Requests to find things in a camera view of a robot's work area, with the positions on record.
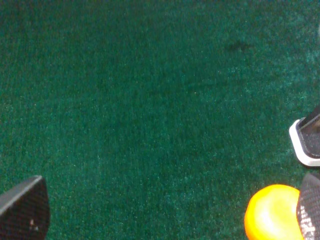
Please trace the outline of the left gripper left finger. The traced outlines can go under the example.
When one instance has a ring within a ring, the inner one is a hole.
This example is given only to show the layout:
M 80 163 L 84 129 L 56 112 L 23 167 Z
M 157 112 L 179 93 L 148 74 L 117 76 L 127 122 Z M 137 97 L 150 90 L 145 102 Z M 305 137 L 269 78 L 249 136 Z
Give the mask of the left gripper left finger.
M 50 226 L 46 180 L 34 175 L 0 195 L 0 238 L 44 240 Z

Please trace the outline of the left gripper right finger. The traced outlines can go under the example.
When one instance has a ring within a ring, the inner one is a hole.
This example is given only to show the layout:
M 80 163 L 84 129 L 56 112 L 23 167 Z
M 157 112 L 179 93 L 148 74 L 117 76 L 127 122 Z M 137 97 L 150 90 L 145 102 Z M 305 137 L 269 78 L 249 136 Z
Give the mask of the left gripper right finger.
M 304 240 L 320 239 L 320 174 L 307 173 L 300 185 L 296 217 Z

